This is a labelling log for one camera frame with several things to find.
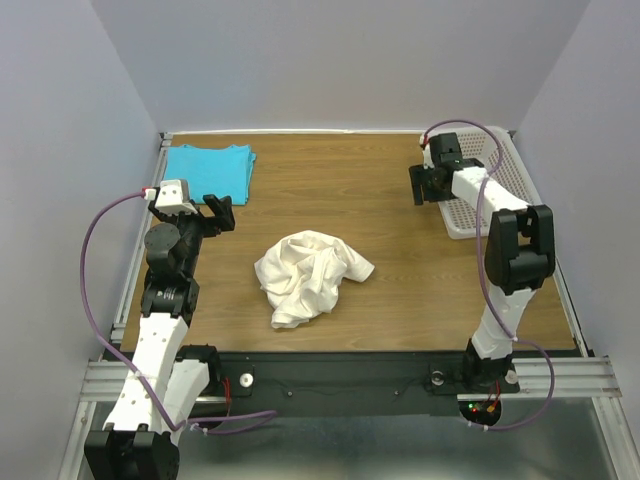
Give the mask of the white plastic basket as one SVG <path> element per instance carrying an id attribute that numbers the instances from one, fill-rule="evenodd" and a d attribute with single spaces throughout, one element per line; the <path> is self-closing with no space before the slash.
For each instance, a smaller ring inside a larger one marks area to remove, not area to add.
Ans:
<path id="1" fill-rule="evenodd" d="M 519 152 L 509 132 L 501 127 L 489 126 L 502 148 L 502 163 L 492 178 L 514 196 L 530 204 L 541 204 L 540 195 L 525 168 Z M 438 134 L 455 133 L 465 158 L 475 158 L 487 169 L 493 168 L 499 160 L 496 142 L 489 134 L 473 126 L 449 126 L 432 130 L 428 137 Z M 463 240 L 475 236 L 475 211 L 463 200 L 455 199 L 438 204 L 445 228 L 453 240 Z"/>

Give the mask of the white t shirt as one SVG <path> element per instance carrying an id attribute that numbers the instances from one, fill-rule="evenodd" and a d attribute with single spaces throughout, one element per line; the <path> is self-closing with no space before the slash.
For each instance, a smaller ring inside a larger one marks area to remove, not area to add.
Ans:
<path id="1" fill-rule="evenodd" d="M 374 264 L 344 240 L 313 230 L 282 238 L 254 263 L 276 330 L 294 329 L 332 312 L 342 281 L 362 283 L 374 270 Z"/>

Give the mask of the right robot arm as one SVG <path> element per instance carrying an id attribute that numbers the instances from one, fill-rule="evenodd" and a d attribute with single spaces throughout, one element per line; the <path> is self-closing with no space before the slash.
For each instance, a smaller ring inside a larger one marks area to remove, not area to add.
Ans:
<path id="1" fill-rule="evenodd" d="M 453 132 L 425 133 L 421 148 L 423 164 L 409 168 L 414 203 L 457 199 L 476 214 L 485 309 L 458 377 L 464 386 L 482 390 L 507 376 L 524 311 L 555 271 L 553 213 L 515 196 L 479 160 L 464 156 Z"/>

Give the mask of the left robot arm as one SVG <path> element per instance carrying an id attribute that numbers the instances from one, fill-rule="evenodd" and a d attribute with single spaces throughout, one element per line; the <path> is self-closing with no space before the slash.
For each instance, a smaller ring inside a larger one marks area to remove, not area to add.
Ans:
<path id="1" fill-rule="evenodd" d="M 179 438 L 200 393 L 215 392 L 223 371 L 215 347 L 183 345 L 196 309 L 195 269 L 202 242 L 234 229 L 230 197 L 206 195 L 212 214 L 191 200 L 143 193 L 158 219 L 144 237 L 147 273 L 134 354 L 104 426 L 88 433 L 84 454 L 97 479 L 174 479 Z"/>

